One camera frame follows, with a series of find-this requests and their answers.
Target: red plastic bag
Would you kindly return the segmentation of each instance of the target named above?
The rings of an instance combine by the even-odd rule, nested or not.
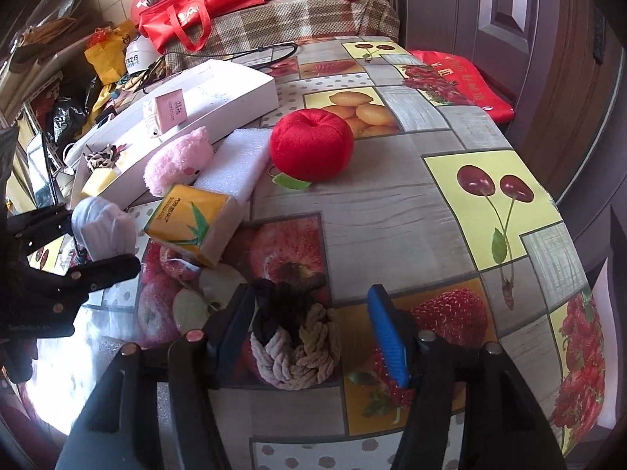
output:
[[[139,31],[148,37],[156,50],[164,52],[165,45],[175,37],[188,51],[200,51],[211,34],[211,17],[262,4],[264,0],[163,0],[140,15]],[[185,28],[201,23],[203,33],[193,43]]]
[[[438,74],[454,83],[457,90],[487,112],[494,123],[508,123],[515,112],[485,83],[472,62],[462,56],[438,51],[410,51],[413,56],[434,67]]]

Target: screw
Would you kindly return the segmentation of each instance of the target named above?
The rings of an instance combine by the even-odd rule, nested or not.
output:
[[[500,355],[503,353],[503,347],[495,342],[490,342],[485,345],[485,351],[490,353],[491,355]]]
[[[195,328],[190,330],[187,334],[185,334],[185,338],[190,343],[196,343],[202,340],[205,337],[205,333],[199,328]]]
[[[137,350],[139,350],[139,347],[136,344],[126,343],[123,347],[121,347],[120,353],[123,354],[123,356],[128,357],[129,355],[133,355]]]
[[[435,332],[433,330],[421,330],[418,333],[418,339],[424,343],[435,341]]]

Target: pink fluffy toy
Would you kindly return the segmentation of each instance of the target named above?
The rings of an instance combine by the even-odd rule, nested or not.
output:
[[[146,164],[143,181],[153,196],[163,196],[173,185],[191,184],[213,157],[205,127],[178,137]]]

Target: beige braided rope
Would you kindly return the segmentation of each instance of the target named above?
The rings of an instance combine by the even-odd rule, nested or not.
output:
[[[303,344],[292,349],[289,333],[279,327],[264,347],[250,334],[253,356],[261,378],[277,389],[301,390],[325,381],[340,362],[338,315],[332,308],[314,304],[300,326]]]

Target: bag handle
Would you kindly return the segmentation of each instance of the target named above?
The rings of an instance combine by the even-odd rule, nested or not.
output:
[[[176,11],[174,10],[173,5],[167,7],[167,15],[170,18],[170,24],[172,26],[172,29],[174,30],[176,36],[179,37],[181,44],[188,51],[196,52],[205,47],[205,44],[209,39],[209,35],[211,34],[211,18],[209,17],[209,12],[205,5],[205,0],[193,0],[192,2],[198,6],[198,15],[200,16],[200,21],[203,25],[203,33],[200,35],[196,43],[193,43],[185,33],[185,30],[183,30],[183,27],[179,22],[179,17],[176,15]]]

